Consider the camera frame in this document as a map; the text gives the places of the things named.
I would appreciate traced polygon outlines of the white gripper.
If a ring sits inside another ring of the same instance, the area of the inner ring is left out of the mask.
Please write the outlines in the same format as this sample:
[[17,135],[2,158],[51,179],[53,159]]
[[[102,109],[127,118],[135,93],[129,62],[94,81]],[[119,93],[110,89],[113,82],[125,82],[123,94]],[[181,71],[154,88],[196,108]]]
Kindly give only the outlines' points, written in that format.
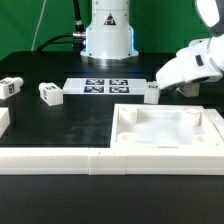
[[223,39],[196,39],[179,50],[157,73],[160,89],[217,82],[223,77]]

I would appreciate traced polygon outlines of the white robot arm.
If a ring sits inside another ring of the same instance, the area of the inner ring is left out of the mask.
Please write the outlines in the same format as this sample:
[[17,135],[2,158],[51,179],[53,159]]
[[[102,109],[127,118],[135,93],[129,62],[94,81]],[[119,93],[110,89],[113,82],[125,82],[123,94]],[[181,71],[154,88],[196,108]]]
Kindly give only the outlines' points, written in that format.
[[[211,36],[191,41],[156,73],[161,89],[216,82],[224,77],[224,0],[194,1]],[[92,21],[86,29],[82,59],[115,65],[137,56],[129,25],[129,0],[92,0]]]

